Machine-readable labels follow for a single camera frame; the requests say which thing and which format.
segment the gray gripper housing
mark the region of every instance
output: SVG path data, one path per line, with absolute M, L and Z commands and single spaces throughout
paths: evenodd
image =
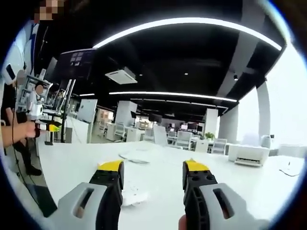
M 59 200 L 58 209 L 48 219 L 57 230 L 95 230 L 100 201 L 107 186 L 81 183 Z M 81 218 L 76 216 L 81 202 L 90 194 Z
M 268 221 L 255 219 L 248 211 L 245 200 L 224 183 L 199 187 L 207 206 L 210 230 L 261 230 L 268 228 Z M 222 206 L 228 210 L 224 217 Z

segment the ceiling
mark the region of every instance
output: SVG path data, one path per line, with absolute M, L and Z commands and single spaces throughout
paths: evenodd
M 52 57 L 91 48 L 131 27 L 177 17 L 215 18 L 246 26 L 281 47 L 284 40 L 272 21 L 251 0 L 105 1 L 77 0 L 37 34 L 35 72 Z M 209 24 L 172 24 L 150 28 L 113 41 L 96 51 L 88 81 L 76 82 L 73 93 L 95 93 L 100 106 L 114 109 L 119 100 L 139 104 L 139 112 L 174 114 L 180 120 L 202 120 L 206 108 L 219 114 L 237 103 L 166 95 L 109 95 L 109 92 L 181 92 L 241 99 L 265 80 L 280 51 L 244 32 Z M 105 74 L 128 67 L 137 84 L 119 85 Z

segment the shoe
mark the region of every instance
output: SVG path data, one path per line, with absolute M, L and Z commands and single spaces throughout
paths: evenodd
M 35 168 L 33 165 L 31 165 L 25 171 L 28 175 L 33 175 L 33 176 L 40 176 L 42 174 L 42 171 L 40 169 Z

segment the printer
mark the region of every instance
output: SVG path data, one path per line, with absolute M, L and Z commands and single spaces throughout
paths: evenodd
M 246 134 L 241 144 L 229 144 L 228 160 L 236 164 L 261 167 L 270 153 L 270 148 L 261 147 L 258 135 Z

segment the whiteboard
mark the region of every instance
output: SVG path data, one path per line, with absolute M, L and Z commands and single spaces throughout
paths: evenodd
M 78 111 L 78 119 L 88 123 L 94 121 L 97 99 L 82 99 Z

